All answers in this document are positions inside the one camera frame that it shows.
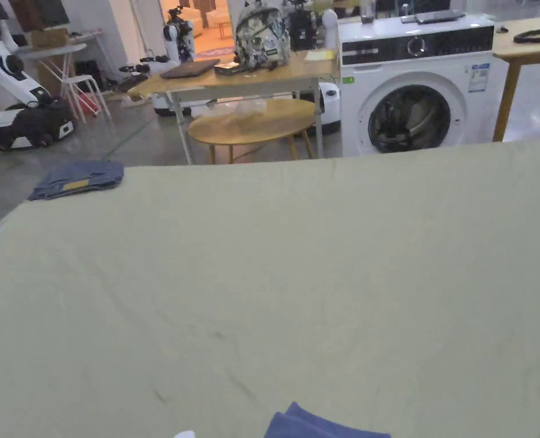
washing machine control panel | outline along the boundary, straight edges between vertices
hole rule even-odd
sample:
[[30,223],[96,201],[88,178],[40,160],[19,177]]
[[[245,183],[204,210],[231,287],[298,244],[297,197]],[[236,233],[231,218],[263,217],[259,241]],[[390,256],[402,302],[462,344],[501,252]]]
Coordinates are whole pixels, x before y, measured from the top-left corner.
[[389,39],[344,42],[341,45],[341,63],[352,66],[489,51],[493,46],[493,33],[493,26],[484,26]]

humanoid robot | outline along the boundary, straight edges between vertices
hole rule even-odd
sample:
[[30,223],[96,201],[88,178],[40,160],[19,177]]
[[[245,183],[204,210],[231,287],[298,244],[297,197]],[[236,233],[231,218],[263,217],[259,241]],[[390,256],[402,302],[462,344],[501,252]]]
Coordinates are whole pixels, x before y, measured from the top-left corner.
[[0,111],[0,150],[48,147],[74,130],[69,105],[54,99],[39,83],[24,72],[22,60],[0,4],[0,86],[20,103]]
[[[148,67],[145,73],[159,74],[168,71],[181,63],[189,63],[195,60],[195,40],[193,36],[193,23],[183,20],[179,14],[183,7],[177,6],[168,11],[171,19],[163,27],[163,38],[167,56],[155,56],[154,58],[142,58],[140,62]],[[161,96],[152,96],[154,112],[162,117],[174,116],[175,112],[169,109],[167,100]],[[183,102],[183,115],[191,115],[191,104]]]

laundry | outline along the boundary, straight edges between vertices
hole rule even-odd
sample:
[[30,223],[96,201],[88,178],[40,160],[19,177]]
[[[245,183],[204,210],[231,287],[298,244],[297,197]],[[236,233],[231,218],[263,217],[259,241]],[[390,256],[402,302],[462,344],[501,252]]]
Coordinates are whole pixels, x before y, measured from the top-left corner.
[[293,402],[286,413],[276,412],[264,438],[390,438],[390,435],[345,427],[305,411]]
[[33,189],[29,200],[54,199],[75,193],[113,189],[124,177],[117,161],[80,161],[52,170]]

washing machine door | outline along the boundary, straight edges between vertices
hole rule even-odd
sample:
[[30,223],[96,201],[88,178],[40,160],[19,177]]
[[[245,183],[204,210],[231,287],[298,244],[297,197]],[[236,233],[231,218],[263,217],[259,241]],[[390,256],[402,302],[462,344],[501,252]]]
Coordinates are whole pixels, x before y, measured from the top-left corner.
[[454,83],[431,72],[396,76],[376,88],[359,113],[361,146],[407,152],[458,144],[465,98]]

energy label sticker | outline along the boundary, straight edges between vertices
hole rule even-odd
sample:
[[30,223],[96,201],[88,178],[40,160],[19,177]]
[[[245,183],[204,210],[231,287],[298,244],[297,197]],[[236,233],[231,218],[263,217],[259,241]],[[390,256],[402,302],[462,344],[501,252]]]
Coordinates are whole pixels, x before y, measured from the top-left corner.
[[489,79],[490,64],[473,64],[471,66],[471,76],[469,78],[469,93],[485,91],[487,80]]

